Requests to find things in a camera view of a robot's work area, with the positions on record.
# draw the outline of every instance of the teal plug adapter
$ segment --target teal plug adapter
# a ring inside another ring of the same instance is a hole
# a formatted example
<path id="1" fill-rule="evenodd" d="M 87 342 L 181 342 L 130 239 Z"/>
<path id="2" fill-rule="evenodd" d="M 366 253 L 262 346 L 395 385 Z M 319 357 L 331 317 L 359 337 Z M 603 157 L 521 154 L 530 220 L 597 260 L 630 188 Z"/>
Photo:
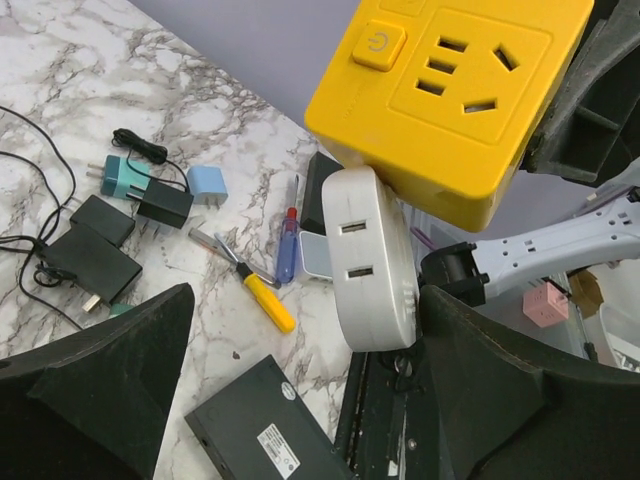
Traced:
<path id="1" fill-rule="evenodd" d="M 150 169 L 144 163 L 136 160 L 129 160 L 129 164 L 136 170 L 139 170 L 146 175 L 150 175 Z M 89 171 L 87 172 L 87 176 L 97 178 L 101 181 L 100 193 L 103 195 L 129 199 L 130 197 L 128 197 L 127 194 L 146 190 L 147 185 L 149 185 L 149 178 L 134 171 L 131 167 L 127 165 L 126 158 L 107 155 L 104 167 L 91 163 L 89 164 L 89 168 L 92 170 L 101 170 L 102 174 Z"/>

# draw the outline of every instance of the black plastic bracket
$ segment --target black plastic bracket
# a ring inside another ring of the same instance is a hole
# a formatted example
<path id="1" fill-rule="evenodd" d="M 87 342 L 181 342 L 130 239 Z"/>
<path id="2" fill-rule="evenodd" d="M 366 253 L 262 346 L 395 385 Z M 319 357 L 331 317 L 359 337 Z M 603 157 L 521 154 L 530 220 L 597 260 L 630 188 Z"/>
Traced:
<path id="1" fill-rule="evenodd" d="M 441 478 L 439 428 L 424 342 L 352 355 L 334 445 L 359 478 Z"/>
<path id="2" fill-rule="evenodd" d="M 441 288 L 470 307 L 484 305 L 489 276 L 478 271 L 472 254 L 475 249 L 475 244 L 462 242 L 430 253 L 420 262 L 421 282 Z"/>
<path id="3" fill-rule="evenodd" d="M 599 186 L 640 156 L 640 0 L 596 2 L 522 168 Z"/>

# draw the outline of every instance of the blue power adapter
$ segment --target blue power adapter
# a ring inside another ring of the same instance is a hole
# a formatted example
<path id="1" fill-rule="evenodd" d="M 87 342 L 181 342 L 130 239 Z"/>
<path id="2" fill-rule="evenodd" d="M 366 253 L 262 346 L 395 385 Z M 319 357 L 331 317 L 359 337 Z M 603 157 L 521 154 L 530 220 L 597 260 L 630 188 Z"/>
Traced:
<path id="1" fill-rule="evenodd" d="M 144 163 L 129 160 L 129 164 L 136 170 L 150 175 L 151 170 Z M 107 155 L 104 167 L 89 164 L 89 168 L 101 170 L 102 174 L 89 171 L 87 172 L 87 176 L 100 179 L 100 193 L 103 195 L 129 200 L 130 198 L 127 194 L 134 194 L 136 191 L 146 190 L 149 185 L 149 178 L 134 171 L 131 167 L 127 164 L 126 158 Z"/>
<path id="2" fill-rule="evenodd" d="M 218 207 L 229 197 L 222 171 L 210 165 L 194 165 L 187 172 L 189 190 L 196 205 L 213 203 Z"/>

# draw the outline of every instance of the screwdriver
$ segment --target screwdriver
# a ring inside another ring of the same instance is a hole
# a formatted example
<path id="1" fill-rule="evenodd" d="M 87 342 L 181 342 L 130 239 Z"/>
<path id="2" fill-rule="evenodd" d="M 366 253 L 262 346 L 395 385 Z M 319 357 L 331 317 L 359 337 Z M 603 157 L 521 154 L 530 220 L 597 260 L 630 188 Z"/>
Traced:
<path id="1" fill-rule="evenodd" d="M 282 285 L 291 283 L 296 272 L 296 250 L 298 247 L 298 210 L 296 209 L 296 198 L 298 196 L 298 175 L 296 175 L 293 189 L 288 195 L 290 207 L 282 221 L 280 231 L 280 246 L 278 247 L 278 258 L 276 260 L 276 280 Z"/>
<path id="2" fill-rule="evenodd" d="M 216 233 L 215 237 L 220 247 L 224 250 L 224 253 L 226 253 L 235 264 L 236 272 L 238 272 L 242 278 L 242 283 L 251 291 L 262 309 L 269 315 L 271 320 L 273 320 L 273 323 L 275 323 L 283 333 L 292 332 L 293 329 L 296 328 L 296 321 L 287 309 L 284 308 L 284 305 L 280 303 L 278 297 L 262 283 L 262 280 L 253 273 L 246 263 L 240 261 L 238 256 L 229 248 L 219 234 Z"/>

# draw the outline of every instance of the black cable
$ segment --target black cable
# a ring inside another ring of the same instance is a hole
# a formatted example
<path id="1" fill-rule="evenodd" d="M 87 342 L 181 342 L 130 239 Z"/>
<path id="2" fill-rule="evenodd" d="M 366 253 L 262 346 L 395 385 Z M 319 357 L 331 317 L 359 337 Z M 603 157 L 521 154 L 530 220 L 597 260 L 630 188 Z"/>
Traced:
<path id="1" fill-rule="evenodd" d="M 127 155 L 127 165 L 137 174 L 169 185 L 179 185 L 184 189 L 185 192 L 189 193 L 189 181 L 187 180 L 187 176 L 184 174 L 184 171 L 178 164 L 172 162 L 167 158 L 169 155 L 169 151 L 166 149 L 166 147 L 147 142 L 146 140 L 143 140 L 131 130 L 127 130 L 126 128 L 119 128 L 118 130 L 114 130 L 111 143 L 116 147 L 129 149 L 129 154 Z M 129 162 L 132 151 L 138 153 L 155 165 L 164 165 L 165 163 L 168 163 L 169 165 L 173 166 L 176 170 L 178 170 L 178 172 L 180 172 L 180 175 L 182 175 L 184 184 L 176 182 L 174 180 L 166 180 L 164 178 L 154 177 L 153 175 L 149 175 L 136 169 L 131 165 L 131 162 Z"/>
<path id="2" fill-rule="evenodd" d="M 133 165 L 131 165 L 130 157 L 131 157 L 131 149 L 129 149 L 129 153 L 127 154 L 127 166 L 133 170 L 134 172 L 136 172 L 138 175 L 142 175 L 143 177 L 147 177 L 150 178 L 152 180 L 156 180 L 158 182 L 162 182 L 166 185 L 178 185 L 179 187 L 181 187 L 185 192 L 189 191 L 189 187 L 185 186 L 184 184 L 180 183 L 180 182 L 176 182 L 174 180 L 167 180 L 165 178 L 160 178 L 160 177 L 154 177 L 153 175 L 149 175 L 148 173 L 144 173 L 140 170 L 138 170 L 136 167 L 134 167 Z"/>
<path id="3" fill-rule="evenodd" d="M 31 161 L 31 160 L 29 160 L 29 159 L 27 159 L 25 157 L 22 157 L 20 155 L 17 155 L 15 153 L 0 151 L 0 155 L 5 155 L 5 156 L 8 156 L 8 157 L 14 158 L 16 160 L 20 160 L 22 162 L 27 163 L 31 167 L 33 167 L 38 172 L 40 177 L 42 178 L 42 180 L 43 180 L 43 182 L 45 184 L 45 187 L 47 188 L 47 190 L 49 191 L 49 193 L 53 197 L 53 200 L 54 200 L 54 202 L 56 204 L 55 210 L 53 210 L 53 212 L 51 212 L 49 214 L 49 216 L 46 218 L 46 220 L 44 221 L 44 224 L 42 225 L 42 227 L 40 228 L 40 231 L 38 232 L 38 236 L 37 237 L 31 237 L 31 236 L 28 236 L 28 235 L 11 235 L 11 236 L 6 236 L 6 237 L 0 237 L 0 245 L 5 245 L 7 243 L 12 243 L 12 242 L 17 242 L 17 241 L 29 241 L 29 242 L 32 243 L 32 248 L 31 249 L 25 250 L 25 249 L 13 248 L 13 247 L 1 246 L 0 250 L 1 251 L 6 251 L 6 252 L 12 252 L 12 253 L 26 253 L 25 260 L 22 263 L 22 266 L 20 267 L 20 272 L 19 272 L 19 275 L 18 275 L 18 287 L 20 288 L 20 291 L 26 297 L 30 298 L 31 300 L 34 300 L 34 301 L 36 301 L 36 302 L 38 302 L 38 303 L 50 308 L 54 312 L 58 313 L 60 316 L 62 316 L 64 319 L 66 319 L 70 324 L 72 324 L 78 330 L 83 330 L 83 328 L 75 320 L 73 320 L 69 315 L 64 313 L 59 308 L 54 307 L 53 305 L 51 305 L 49 302 L 45 301 L 44 299 L 42 299 L 42 298 L 38 297 L 37 295 L 29 292 L 24 286 L 24 272 L 25 272 L 25 270 L 27 268 L 27 265 L 29 264 L 29 262 L 31 261 L 33 256 L 38 252 L 38 250 L 40 248 L 42 248 L 46 244 L 46 241 L 49 240 L 51 238 L 51 236 L 56 232 L 56 230 L 58 228 L 58 225 L 60 224 L 60 217 L 61 217 L 62 209 L 69 204 L 69 202 L 71 201 L 71 199 L 75 195 L 77 183 L 76 183 L 76 177 L 75 177 L 75 175 L 73 173 L 73 169 L 71 168 L 69 163 L 65 160 L 65 158 L 62 156 L 62 154 L 58 150 L 58 147 L 56 146 L 54 141 L 51 139 L 51 137 L 39 125 L 37 125 L 33 121 L 29 120 L 24 115 L 21 115 L 18 112 L 15 112 L 15 111 L 11 110 L 10 108 L 7 108 L 7 107 L 4 107 L 4 106 L 0 105 L 0 110 L 18 117 L 19 119 L 21 119 L 25 123 L 27 123 L 30 126 L 32 126 L 33 128 L 35 128 L 38 132 L 40 132 L 40 134 L 42 134 L 42 136 L 45 138 L 45 140 L 49 143 L 49 145 L 53 149 L 53 152 L 55 153 L 56 157 L 58 158 L 58 160 L 60 160 L 62 165 L 65 167 L 65 169 L 69 173 L 69 176 L 71 177 L 71 193 L 69 194 L 69 196 L 66 198 L 66 200 L 64 202 L 60 203 L 60 200 L 58 199 L 58 197 L 56 196 L 54 191 L 51 189 L 51 186 L 49 185 L 49 182 L 47 181 L 46 175 L 44 174 L 42 169 L 40 167 L 38 167 L 38 165 L 36 165 L 33 161 Z M 52 220 L 54 220 L 54 223 L 53 223 L 52 227 L 47 231 L 47 227 L 49 226 L 49 224 L 51 223 Z M 45 282 L 42 282 L 40 280 L 40 278 L 38 277 L 39 273 L 40 274 L 50 275 L 50 279 L 52 280 L 51 283 L 45 284 Z M 47 287 L 56 286 L 56 282 L 59 282 L 59 283 L 57 283 L 57 285 L 59 285 L 60 283 L 62 283 L 63 280 L 71 279 L 70 276 L 71 275 L 68 272 L 60 271 L 60 269 L 52 269 L 52 268 L 44 266 L 44 265 L 42 265 L 40 268 L 36 267 L 36 271 L 34 272 L 34 280 L 35 280 L 35 282 L 38 285 L 47 286 Z"/>

